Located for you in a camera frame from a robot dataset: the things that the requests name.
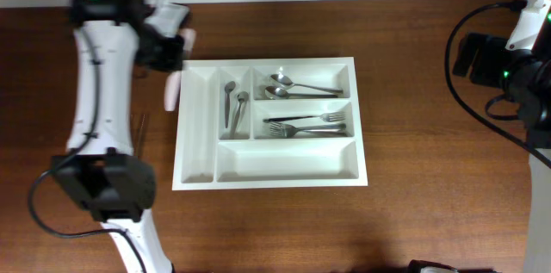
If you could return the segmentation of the small steel teaspoon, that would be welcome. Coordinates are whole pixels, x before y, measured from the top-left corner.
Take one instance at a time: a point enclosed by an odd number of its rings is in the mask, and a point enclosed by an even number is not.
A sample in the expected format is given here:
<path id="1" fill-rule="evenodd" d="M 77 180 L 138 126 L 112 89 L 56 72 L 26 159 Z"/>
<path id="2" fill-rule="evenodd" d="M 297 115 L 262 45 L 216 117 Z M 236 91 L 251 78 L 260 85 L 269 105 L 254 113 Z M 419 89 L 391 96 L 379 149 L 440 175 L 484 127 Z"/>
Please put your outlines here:
<path id="1" fill-rule="evenodd" d="M 226 85 L 224 87 L 224 92 L 225 92 L 225 112 L 224 112 L 225 128 L 228 128 L 228 126 L 229 126 L 231 93 L 235 90 L 235 88 L 236 88 L 236 83 L 234 81 L 230 81 L 230 82 L 226 83 Z"/>

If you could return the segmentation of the white plastic knife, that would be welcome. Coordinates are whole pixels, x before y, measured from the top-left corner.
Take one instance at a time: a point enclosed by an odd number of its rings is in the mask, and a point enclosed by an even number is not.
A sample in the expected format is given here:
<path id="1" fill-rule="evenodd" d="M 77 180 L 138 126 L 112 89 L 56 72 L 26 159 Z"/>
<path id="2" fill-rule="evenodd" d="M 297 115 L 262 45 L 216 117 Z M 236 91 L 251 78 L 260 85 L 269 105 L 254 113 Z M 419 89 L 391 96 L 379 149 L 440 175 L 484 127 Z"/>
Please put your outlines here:
<path id="1" fill-rule="evenodd" d="M 183 37 L 183 56 L 187 59 L 192 53 L 195 44 L 196 31 L 192 28 L 184 28 L 180 35 Z M 182 70 L 172 72 L 166 79 L 164 87 L 164 110 L 172 112 L 176 109 L 176 103 L 180 94 Z"/>

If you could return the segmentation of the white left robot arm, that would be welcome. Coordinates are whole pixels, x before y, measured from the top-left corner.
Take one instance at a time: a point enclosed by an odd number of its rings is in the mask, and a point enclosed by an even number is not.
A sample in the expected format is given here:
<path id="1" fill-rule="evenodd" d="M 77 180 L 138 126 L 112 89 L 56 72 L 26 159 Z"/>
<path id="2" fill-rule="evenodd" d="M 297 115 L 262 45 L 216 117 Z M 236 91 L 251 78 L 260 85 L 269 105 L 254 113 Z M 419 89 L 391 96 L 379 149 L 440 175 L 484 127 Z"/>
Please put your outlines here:
<path id="1" fill-rule="evenodd" d="M 169 74 L 177 92 L 193 32 L 181 29 L 189 9 L 143 0 L 71 0 L 78 51 L 77 106 L 68 156 L 53 158 L 53 177 L 108 230 L 130 272 L 172 272 L 152 218 L 153 168 L 134 154 L 130 128 L 133 67 Z"/>

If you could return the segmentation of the dark-handled steel fork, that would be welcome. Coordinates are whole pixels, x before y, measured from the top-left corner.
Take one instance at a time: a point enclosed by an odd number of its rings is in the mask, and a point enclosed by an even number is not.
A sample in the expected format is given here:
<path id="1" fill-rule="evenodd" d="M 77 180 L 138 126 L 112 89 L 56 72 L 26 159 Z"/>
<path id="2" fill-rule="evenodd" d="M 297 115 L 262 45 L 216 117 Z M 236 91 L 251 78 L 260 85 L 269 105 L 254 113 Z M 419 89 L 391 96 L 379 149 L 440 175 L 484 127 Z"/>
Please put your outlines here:
<path id="1" fill-rule="evenodd" d="M 319 118 L 323 122 L 335 122 L 335 121 L 343 121 L 346 118 L 346 114 L 344 112 L 332 112 L 332 113 L 325 113 L 321 115 L 276 117 L 276 118 L 263 119 L 263 122 L 266 122 L 266 123 L 284 122 L 284 121 L 295 121 L 295 120 L 303 120 L 303 119 L 311 119 L 311 118 Z"/>

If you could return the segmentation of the steel kitchen tongs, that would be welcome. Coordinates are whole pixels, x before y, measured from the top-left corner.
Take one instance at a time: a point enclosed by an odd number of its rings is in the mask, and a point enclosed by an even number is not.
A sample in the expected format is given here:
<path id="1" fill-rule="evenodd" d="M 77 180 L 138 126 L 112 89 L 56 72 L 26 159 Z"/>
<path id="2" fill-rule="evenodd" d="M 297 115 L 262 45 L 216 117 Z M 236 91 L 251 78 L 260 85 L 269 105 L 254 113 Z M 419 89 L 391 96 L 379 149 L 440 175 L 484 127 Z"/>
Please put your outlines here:
<path id="1" fill-rule="evenodd" d="M 137 158 L 142 158 L 144 141 L 145 141 L 147 114 L 141 113 L 140 115 L 131 115 L 131 122 L 135 126 L 135 129 L 132 132 L 134 155 Z"/>

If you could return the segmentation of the large steel spoon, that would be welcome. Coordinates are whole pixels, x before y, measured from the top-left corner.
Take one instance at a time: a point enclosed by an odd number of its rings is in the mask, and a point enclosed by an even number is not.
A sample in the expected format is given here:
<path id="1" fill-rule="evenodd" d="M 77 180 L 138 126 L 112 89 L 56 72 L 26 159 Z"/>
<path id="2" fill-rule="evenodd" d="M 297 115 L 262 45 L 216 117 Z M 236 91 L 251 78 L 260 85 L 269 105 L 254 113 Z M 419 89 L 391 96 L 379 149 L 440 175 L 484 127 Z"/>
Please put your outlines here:
<path id="1" fill-rule="evenodd" d="M 240 120 L 240 117 L 241 117 L 242 108 L 244 107 L 244 104 L 249 101 L 249 93 L 246 92 L 246 91 L 239 92 L 237 94 L 237 101 L 238 101 L 238 106 L 237 106 L 237 109 L 235 111 L 235 114 L 234 114 L 234 117 L 233 117 L 233 120 L 232 120 L 232 126 L 231 126 L 231 129 L 230 129 L 230 139 L 231 140 L 233 140 L 235 138 L 237 128 L 238 128 L 238 123 L 239 123 L 239 120 Z"/>

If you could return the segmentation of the steel tablespoon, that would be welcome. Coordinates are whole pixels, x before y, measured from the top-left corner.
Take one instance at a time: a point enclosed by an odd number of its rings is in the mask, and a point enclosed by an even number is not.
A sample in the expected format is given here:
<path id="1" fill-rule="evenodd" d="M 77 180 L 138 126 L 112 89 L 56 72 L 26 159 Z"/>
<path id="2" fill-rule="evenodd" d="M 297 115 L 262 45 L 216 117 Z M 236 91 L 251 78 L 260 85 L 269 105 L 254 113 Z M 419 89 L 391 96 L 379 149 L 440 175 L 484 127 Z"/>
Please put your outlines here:
<path id="1" fill-rule="evenodd" d="M 295 86 L 297 87 L 303 87 L 313 90 L 319 90 L 327 93 L 332 94 L 343 94 L 344 91 L 342 89 L 333 89 L 333 88 L 324 88 L 324 87 L 318 87 L 318 86 L 312 86 L 308 84 L 298 84 L 291 80 L 291 78 L 283 75 L 283 74 L 272 74 L 269 76 L 269 79 L 274 82 L 275 84 L 280 85 L 284 89 L 291 89 Z"/>

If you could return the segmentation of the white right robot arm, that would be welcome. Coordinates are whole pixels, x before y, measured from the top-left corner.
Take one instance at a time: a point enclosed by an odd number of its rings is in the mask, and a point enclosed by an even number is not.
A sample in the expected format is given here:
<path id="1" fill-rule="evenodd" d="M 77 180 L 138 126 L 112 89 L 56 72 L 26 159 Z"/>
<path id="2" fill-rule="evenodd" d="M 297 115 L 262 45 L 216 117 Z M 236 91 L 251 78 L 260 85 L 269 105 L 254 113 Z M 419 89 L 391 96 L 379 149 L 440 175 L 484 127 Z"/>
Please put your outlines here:
<path id="1" fill-rule="evenodd" d="M 455 101 L 476 121 L 529 154 L 531 203 L 523 271 L 550 270 L 550 0 L 513 0 L 484 5 L 455 25 L 491 9 L 519 14 L 511 36 L 469 33 L 450 58 L 454 36 L 444 52 L 444 75 Z M 452 77 L 500 89 L 479 115 L 459 96 Z"/>

